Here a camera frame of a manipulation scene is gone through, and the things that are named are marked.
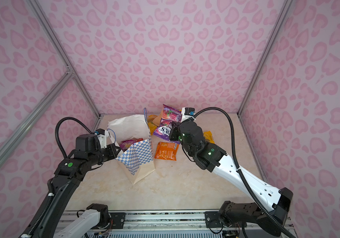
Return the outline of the purple grape snack bag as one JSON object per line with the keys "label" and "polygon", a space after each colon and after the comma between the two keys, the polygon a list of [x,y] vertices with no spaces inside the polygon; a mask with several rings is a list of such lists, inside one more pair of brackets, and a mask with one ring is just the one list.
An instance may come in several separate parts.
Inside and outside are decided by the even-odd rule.
{"label": "purple grape snack bag", "polygon": [[120,144],[119,144],[119,147],[121,148],[122,151],[126,151],[130,148],[130,146],[132,146],[134,143],[136,142],[139,142],[139,141],[142,141],[143,139],[142,138],[139,138],[139,139],[130,139],[130,140],[125,140],[125,141],[122,141]]}

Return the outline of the purple Fox's candy bag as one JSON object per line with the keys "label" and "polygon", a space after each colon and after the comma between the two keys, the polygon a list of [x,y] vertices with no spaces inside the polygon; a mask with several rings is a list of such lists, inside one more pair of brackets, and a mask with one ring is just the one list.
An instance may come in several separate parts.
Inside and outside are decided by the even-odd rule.
{"label": "purple Fox's candy bag", "polygon": [[153,135],[165,141],[170,141],[172,123],[180,123],[181,120],[181,111],[163,104],[163,110],[160,114],[159,126],[154,130]]}

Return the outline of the white blue checkered paper bag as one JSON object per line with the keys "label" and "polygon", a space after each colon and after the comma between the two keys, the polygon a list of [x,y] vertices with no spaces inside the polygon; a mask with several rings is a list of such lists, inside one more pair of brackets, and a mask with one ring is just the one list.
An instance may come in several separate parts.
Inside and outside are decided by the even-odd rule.
{"label": "white blue checkered paper bag", "polygon": [[141,115],[132,115],[110,121],[107,128],[114,133],[116,145],[122,148],[127,140],[138,139],[127,150],[119,153],[116,160],[132,184],[136,184],[155,171],[153,144],[148,125],[147,109]]}

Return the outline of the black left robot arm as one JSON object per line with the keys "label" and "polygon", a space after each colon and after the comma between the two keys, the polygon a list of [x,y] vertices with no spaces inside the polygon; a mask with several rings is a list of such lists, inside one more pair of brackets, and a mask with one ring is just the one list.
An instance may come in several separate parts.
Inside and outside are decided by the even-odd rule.
{"label": "black left robot arm", "polygon": [[55,135],[60,151],[66,157],[54,176],[47,181],[48,192],[37,213],[20,235],[21,238],[52,238],[60,218],[75,190],[86,174],[114,160],[122,149],[114,143],[104,144],[100,134],[83,134],[76,138],[75,149],[66,154],[59,135]]}

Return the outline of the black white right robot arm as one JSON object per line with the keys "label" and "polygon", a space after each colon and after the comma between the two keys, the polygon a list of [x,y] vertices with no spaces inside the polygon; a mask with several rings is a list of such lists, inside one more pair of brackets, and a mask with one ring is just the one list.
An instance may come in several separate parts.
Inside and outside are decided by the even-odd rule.
{"label": "black white right robot arm", "polygon": [[275,237],[294,237],[285,228],[293,198],[290,189],[274,187],[240,166],[224,149],[207,142],[202,129],[193,121],[173,122],[170,140],[179,142],[199,168],[224,178],[253,200],[252,203],[225,201],[217,213],[223,227],[255,223]]}

